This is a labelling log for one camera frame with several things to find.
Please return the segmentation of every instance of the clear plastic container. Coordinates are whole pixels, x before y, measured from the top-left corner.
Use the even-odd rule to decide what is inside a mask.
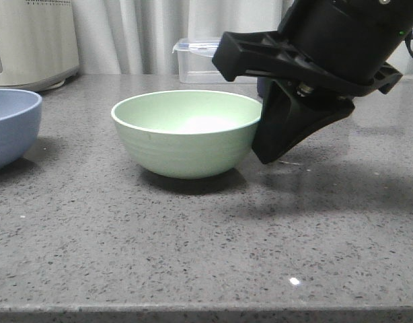
[[[228,83],[211,61],[220,38],[182,38],[174,46],[178,53],[181,83]],[[239,76],[235,83],[256,83],[256,77]]]

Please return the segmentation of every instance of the white curtain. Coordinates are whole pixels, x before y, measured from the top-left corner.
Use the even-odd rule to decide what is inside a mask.
[[[292,0],[72,0],[81,73],[174,74],[180,38],[275,30]],[[404,46],[389,62],[413,73]]]

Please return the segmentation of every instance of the green bowl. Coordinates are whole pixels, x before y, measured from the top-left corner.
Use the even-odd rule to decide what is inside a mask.
[[[226,172],[248,154],[261,111],[260,102],[238,94],[182,90],[126,99],[111,116],[138,164],[196,179]]]

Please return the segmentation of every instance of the container lid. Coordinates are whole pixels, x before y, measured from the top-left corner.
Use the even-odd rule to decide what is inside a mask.
[[[220,37],[182,38],[174,46],[172,52],[192,52],[196,55],[213,57],[220,43]]]

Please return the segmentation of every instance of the gray speckled countertop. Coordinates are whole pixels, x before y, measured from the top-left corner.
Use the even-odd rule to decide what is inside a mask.
[[[413,78],[280,162],[163,178],[110,110],[188,88],[256,97],[152,75],[43,93],[37,142],[0,171],[0,322],[413,322]]]

